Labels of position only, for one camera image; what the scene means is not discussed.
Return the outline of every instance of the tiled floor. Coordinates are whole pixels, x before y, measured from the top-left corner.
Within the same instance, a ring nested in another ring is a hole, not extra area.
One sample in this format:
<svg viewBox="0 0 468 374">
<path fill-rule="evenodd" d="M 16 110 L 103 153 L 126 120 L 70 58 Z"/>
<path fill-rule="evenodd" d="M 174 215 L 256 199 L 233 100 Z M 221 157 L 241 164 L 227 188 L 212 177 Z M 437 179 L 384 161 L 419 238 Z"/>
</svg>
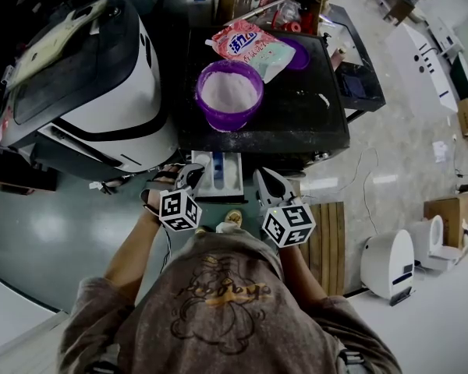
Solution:
<svg viewBox="0 0 468 374">
<path fill-rule="evenodd" d="M 346 290 L 353 291 L 360 287 L 363 244 L 375 234 L 364 202 L 364 190 L 378 232 L 421 220 L 423 201 L 456 190 L 455 150 L 456 167 L 468 173 L 468 142 L 462 140 L 456 115 L 435 123 L 414 118 L 407 104 L 407 90 L 402 88 L 400 75 L 383 41 L 394 26 L 382 20 L 384 13 L 378 4 L 374 0 L 330 1 L 347 10 L 366 46 L 387 101 L 379 111 L 352 122 L 350 148 L 330 161 L 307 169 L 307 178 L 302 183 L 303 192 L 313 197 L 307 198 L 309 203 L 345 202 Z M 446 162 L 435 163 L 432 146 L 435 141 L 448 145 Z M 356 179 L 347 186 L 361 154 Z"/>
<path fill-rule="evenodd" d="M 468 143 L 461 139 L 456 116 L 449 124 L 445 119 L 430 124 L 414 119 L 383 43 L 393 25 L 381 19 L 377 4 L 368 0 L 331 2 L 344 6 L 354 22 L 387 101 L 378 112 L 354 121 L 350 125 L 350 148 L 308 169 L 302 184 L 304 194 L 312 197 L 307 198 L 309 202 L 345 202 L 346 290 L 352 291 L 360 287 L 363 243 L 375 233 L 364 190 L 378 231 L 420 220 L 424 200 L 456 189 L 455 149 L 456 167 L 468 173 Z M 446 162 L 436 164 L 432 143 L 439 140 L 448 145 L 448 154 Z M 79 281 L 104 273 L 134 225 L 145 177 L 135 178 L 115 196 L 88 191 L 87 182 L 69 176 L 62 176 L 53 194 L 0 194 L 0 277 L 44 303 L 69 311 Z M 225 210 L 213 206 L 210 219 L 221 220 Z M 183 245 L 186 236 L 173 240 L 172 249 Z M 153 245 L 144 288 L 148 289 L 158 275 L 165 245 L 164 238 Z"/>
</svg>

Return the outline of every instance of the person in background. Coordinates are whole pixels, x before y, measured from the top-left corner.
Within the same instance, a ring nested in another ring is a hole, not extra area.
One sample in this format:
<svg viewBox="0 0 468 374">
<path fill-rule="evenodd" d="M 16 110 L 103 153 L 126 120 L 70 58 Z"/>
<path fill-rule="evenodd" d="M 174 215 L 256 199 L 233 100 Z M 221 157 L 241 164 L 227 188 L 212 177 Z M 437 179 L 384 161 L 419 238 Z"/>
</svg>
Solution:
<svg viewBox="0 0 468 374">
<path fill-rule="evenodd" d="M 172 184 L 178 167 L 164 171 L 154 181 Z M 147 202 L 159 208 L 158 191 Z M 277 256 L 242 221 L 232 210 L 217 233 L 198 229 L 136 304 L 161 227 L 143 210 L 105 275 L 81 283 L 58 371 L 400 372 L 347 300 L 324 293 L 298 245 Z"/>
</svg>

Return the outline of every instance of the black and white cube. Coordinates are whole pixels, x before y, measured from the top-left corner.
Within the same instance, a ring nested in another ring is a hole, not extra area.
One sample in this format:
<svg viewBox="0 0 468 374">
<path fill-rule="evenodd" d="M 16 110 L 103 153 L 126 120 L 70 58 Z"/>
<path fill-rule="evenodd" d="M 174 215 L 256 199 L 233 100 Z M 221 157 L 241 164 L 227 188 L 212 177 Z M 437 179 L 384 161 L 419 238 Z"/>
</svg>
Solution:
<svg viewBox="0 0 468 374">
<path fill-rule="evenodd" d="M 161 191 L 160 221 L 170 230 L 184 231 L 197 228 L 201 208 L 185 190 Z"/>
<path fill-rule="evenodd" d="M 282 248 L 306 242 L 315 228 L 315 221 L 306 203 L 277 206 L 268 209 L 262 228 Z"/>
</svg>

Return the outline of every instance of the wooden pallet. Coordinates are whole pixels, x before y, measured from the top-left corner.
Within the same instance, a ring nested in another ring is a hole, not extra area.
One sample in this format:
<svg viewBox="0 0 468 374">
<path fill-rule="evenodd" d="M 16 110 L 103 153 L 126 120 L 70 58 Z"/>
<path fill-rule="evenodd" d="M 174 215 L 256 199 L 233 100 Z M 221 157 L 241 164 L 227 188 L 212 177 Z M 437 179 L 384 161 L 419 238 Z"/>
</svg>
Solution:
<svg viewBox="0 0 468 374">
<path fill-rule="evenodd" d="M 343 203 L 310 207 L 316 227 L 300 251 L 328 295 L 343 295 L 345 283 L 345 211 Z"/>
</svg>

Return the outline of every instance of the cartoon print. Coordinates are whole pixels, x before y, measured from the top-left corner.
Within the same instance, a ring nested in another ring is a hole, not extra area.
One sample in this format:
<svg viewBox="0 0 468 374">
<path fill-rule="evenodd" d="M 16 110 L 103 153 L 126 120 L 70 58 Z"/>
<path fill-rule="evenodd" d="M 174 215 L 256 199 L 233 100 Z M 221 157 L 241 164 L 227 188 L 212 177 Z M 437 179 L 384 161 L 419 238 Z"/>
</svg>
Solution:
<svg viewBox="0 0 468 374">
<path fill-rule="evenodd" d="M 242 277 L 232 256 L 205 255 L 193 270 L 189 286 L 175 298 L 183 301 L 170 331 L 179 339 L 196 338 L 225 355 L 243 353 L 257 322 L 265 319 L 260 303 L 271 297 L 263 283 Z"/>
</svg>

